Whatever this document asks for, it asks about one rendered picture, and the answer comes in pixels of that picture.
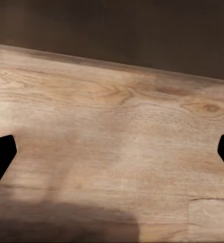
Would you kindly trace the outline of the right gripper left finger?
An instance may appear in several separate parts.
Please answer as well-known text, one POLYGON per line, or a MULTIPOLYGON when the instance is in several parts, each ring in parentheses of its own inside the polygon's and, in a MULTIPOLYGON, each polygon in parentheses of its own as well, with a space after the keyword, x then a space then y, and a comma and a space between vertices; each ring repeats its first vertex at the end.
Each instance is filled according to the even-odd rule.
POLYGON ((0 137, 0 179, 17 153, 13 135, 0 137))

